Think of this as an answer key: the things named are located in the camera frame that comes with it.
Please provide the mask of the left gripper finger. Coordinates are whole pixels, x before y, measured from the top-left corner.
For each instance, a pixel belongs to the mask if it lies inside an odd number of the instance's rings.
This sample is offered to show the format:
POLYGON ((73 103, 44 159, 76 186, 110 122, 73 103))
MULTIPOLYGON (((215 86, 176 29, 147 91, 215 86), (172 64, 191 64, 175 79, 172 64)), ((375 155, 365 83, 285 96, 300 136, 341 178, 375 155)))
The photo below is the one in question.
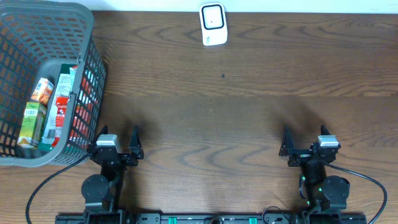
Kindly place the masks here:
POLYGON ((100 135, 102 135, 102 134, 108 134, 108 126, 107 126, 107 125, 104 125, 104 126, 101 128, 100 132, 98 133, 98 136, 100 136, 100 135))
POLYGON ((136 159, 143 159, 144 150, 139 139, 138 130, 139 130, 138 126, 134 126, 131 140, 129 143, 129 149, 135 155, 136 159))

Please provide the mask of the grey plastic laundry basket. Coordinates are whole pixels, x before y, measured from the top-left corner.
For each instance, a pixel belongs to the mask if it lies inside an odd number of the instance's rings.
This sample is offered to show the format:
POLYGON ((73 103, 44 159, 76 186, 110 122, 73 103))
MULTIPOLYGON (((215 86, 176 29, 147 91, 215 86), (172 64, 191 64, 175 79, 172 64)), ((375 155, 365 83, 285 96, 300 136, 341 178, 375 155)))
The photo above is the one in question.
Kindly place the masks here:
POLYGON ((1 2, 1 164, 39 167, 67 165, 85 155, 95 136, 106 67, 93 40, 94 17, 78 3, 1 2), (39 146, 18 145, 27 102, 41 78, 65 83, 65 120, 46 119, 39 146))

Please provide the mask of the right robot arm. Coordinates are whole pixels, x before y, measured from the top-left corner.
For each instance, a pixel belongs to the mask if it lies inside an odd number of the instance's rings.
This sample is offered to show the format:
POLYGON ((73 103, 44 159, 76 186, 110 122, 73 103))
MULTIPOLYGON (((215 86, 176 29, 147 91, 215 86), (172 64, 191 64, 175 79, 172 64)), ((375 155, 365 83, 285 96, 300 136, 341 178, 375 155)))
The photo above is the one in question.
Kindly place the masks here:
POLYGON ((336 159, 340 149, 336 137, 322 125, 316 142, 297 149, 288 127, 284 128, 280 157, 288 157, 289 167, 300 167, 299 193, 308 208, 292 216, 292 223, 341 223, 347 208, 350 183, 345 178, 326 174, 325 166, 336 159))

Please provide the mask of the green white snack bag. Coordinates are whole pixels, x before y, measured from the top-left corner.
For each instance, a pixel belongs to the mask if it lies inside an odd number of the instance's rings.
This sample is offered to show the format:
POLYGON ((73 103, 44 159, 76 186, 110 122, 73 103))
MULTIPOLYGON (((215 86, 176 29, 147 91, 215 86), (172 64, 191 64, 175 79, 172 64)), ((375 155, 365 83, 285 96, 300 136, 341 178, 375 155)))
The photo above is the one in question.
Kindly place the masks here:
POLYGON ((78 65, 71 64, 62 64, 61 66, 57 86, 55 87, 55 92, 52 95, 52 103, 51 107, 49 108, 44 133, 39 144, 39 149, 43 151, 51 151, 53 149, 52 143, 54 141, 55 117, 57 114, 55 102, 58 96, 67 96, 70 98, 70 92, 74 84, 77 68, 78 65))

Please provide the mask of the white barcode scanner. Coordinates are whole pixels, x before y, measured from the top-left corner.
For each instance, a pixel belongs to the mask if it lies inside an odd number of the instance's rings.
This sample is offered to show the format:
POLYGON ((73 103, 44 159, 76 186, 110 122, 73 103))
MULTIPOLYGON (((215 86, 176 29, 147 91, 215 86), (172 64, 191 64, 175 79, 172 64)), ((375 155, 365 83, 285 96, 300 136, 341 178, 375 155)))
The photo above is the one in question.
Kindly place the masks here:
POLYGON ((228 40, 224 5, 210 2, 200 6, 200 24, 204 46, 222 45, 228 40))

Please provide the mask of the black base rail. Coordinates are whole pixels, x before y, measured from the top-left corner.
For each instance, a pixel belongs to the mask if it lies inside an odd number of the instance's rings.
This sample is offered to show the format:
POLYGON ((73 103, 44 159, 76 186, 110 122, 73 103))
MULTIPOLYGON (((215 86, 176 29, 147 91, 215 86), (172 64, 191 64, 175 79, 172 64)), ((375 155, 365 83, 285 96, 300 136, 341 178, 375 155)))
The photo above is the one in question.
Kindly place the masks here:
POLYGON ((107 215, 101 218, 85 218, 82 215, 57 215, 55 223, 128 223, 128 224, 283 224, 304 223, 297 215, 266 213, 264 215, 161 215, 158 213, 127 214, 124 217, 107 215))

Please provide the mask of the green juice carton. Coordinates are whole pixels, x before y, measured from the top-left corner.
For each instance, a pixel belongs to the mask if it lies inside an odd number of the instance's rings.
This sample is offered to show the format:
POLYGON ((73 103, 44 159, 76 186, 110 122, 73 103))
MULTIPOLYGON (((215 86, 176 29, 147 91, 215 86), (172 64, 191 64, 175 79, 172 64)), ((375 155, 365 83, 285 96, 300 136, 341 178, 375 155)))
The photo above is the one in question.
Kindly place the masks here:
POLYGON ((20 147, 37 149, 42 137, 46 113, 47 108, 42 103, 27 103, 17 141, 20 147))

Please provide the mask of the orange juice carton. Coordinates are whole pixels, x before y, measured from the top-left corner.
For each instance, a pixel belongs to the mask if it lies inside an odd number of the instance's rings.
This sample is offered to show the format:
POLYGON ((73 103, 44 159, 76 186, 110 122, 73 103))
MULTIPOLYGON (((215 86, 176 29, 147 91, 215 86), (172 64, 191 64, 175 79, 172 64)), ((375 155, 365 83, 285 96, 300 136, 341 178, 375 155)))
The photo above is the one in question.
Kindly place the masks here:
POLYGON ((47 106, 53 89, 54 85, 49 79, 41 78, 33 91, 31 100, 37 101, 44 106, 47 106))

